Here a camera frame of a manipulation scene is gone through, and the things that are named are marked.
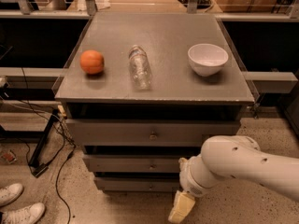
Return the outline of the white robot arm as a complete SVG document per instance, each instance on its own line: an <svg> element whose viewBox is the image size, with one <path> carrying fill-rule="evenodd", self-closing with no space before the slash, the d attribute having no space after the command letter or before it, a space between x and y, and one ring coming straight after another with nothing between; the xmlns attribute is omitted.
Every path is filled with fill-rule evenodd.
<svg viewBox="0 0 299 224"><path fill-rule="evenodd" d="M178 163L182 190L176 192L168 217L173 224L185 219L197 198L227 179L248 180L299 201L299 160L264 153L248 136L212 136L198 155Z"/></svg>

